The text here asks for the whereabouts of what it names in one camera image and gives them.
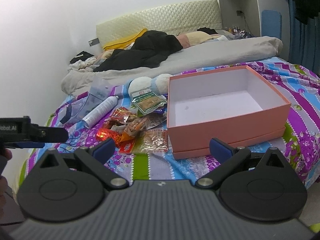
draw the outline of wall switch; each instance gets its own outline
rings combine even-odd
[[[89,41],[90,47],[93,46],[93,45],[99,44],[99,43],[100,43],[100,41],[99,41],[98,38],[95,38],[95,39]]]

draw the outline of plush toy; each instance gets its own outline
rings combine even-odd
[[[161,74],[155,78],[139,77],[127,82],[128,93],[151,87],[152,91],[157,95],[168,93],[170,74]]]

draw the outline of quilted headboard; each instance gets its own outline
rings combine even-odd
[[[163,31],[178,35],[201,27],[222,29],[217,0],[194,1],[160,6],[127,14],[96,26],[100,45],[141,31]]]

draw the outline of bottle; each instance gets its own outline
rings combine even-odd
[[[87,114],[82,121],[86,128],[92,128],[107,113],[109,113],[118,104],[118,97],[108,97],[100,105]]]

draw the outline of open cardboard box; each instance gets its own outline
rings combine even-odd
[[[234,147],[281,137],[290,106],[248,66],[170,77],[167,129],[174,158],[209,155],[214,137]]]

